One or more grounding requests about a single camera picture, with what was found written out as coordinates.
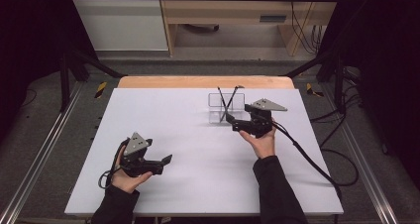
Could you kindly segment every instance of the white tabletop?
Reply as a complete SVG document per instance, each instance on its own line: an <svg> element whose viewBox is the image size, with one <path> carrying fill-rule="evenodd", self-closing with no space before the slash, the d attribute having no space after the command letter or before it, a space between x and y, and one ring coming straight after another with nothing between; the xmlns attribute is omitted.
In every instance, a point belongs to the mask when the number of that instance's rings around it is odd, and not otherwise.
<svg viewBox="0 0 420 224"><path fill-rule="evenodd" d="M138 132L154 140L147 160L173 157L162 175L138 187L135 214L259 214L253 149L232 127L209 123L208 94L217 92L216 88L114 89L65 213L89 216L96 211L104 196L97 184L99 176L111 166L120 143ZM267 98L286 107L288 111L272 112L272 117L328 173L297 89L241 89L241 93L246 103ZM278 131L276 153L306 215L343 213L334 187Z"/></svg>

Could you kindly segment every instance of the transparent box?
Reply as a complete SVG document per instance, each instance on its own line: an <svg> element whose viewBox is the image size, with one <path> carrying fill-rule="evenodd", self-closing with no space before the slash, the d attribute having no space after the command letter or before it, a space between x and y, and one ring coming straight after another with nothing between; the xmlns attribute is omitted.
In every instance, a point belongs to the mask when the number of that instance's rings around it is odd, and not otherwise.
<svg viewBox="0 0 420 224"><path fill-rule="evenodd" d="M228 112L236 119L242 120L245 112L245 94L244 93L235 93L232 98L232 93L222 93L223 99L225 100L226 106L228 106L229 101L231 101ZM226 121L225 116L225 107L222 102L222 97L220 93L209 93L208 96L208 105L209 105L209 123L211 124L221 124L229 125Z"/></svg>

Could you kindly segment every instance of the yellow and black tape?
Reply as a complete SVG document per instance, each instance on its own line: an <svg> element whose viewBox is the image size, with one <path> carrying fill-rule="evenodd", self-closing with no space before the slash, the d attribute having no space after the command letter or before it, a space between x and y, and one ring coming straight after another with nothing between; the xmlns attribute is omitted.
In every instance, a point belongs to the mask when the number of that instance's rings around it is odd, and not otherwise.
<svg viewBox="0 0 420 224"><path fill-rule="evenodd" d="M323 92L315 92L312 89L312 85L310 83L306 83L306 93L307 94L312 94L318 97L324 97L324 93Z"/></svg>
<svg viewBox="0 0 420 224"><path fill-rule="evenodd" d="M99 84L98 90L96 91L95 98L100 98L102 96L102 93L105 90L106 82L101 82Z"/></svg>

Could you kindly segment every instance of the wooden desk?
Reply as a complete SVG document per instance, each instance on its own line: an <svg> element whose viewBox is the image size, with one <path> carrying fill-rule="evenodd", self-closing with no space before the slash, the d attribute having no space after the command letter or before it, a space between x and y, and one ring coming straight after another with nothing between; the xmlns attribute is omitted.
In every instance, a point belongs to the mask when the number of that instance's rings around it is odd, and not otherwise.
<svg viewBox="0 0 420 224"><path fill-rule="evenodd" d="M303 35L296 20L307 32L307 26L327 26L336 3L295 2L292 23L290 2L229 2L229 1L160 1L169 53L173 55L179 24L275 24L287 52L294 56ZM277 22L262 20L262 16L279 16Z"/></svg>
<svg viewBox="0 0 420 224"><path fill-rule="evenodd" d="M97 184L99 175L109 168L122 140L136 131L154 139L146 159L173 158L163 175L139 187L142 194L135 215L258 215L253 149L228 125L209 122L209 94L218 93L216 86L230 92L238 84L246 87L241 89L246 103L265 97L288 108L287 112L273 112L272 117L328 172L300 93L289 78L127 76L113 91L64 212L76 216L95 212L104 195ZM287 141L277 133L276 153L305 214L343 213L334 187Z"/></svg>

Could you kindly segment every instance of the black sleeve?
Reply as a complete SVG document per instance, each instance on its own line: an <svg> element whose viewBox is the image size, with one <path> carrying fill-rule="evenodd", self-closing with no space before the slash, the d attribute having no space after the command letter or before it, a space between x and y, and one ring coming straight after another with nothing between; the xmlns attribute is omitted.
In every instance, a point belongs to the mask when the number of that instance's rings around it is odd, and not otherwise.
<svg viewBox="0 0 420 224"><path fill-rule="evenodd" d="M105 189L100 207L93 214L92 224L131 224L139 195L136 190L130 194L110 185Z"/></svg>
<svg viewBox="0 0 420 224"><path fill-rule="evenodd" d="M262 224L307 223L277 156L258 159L254 174L260 185Z"/></svg>

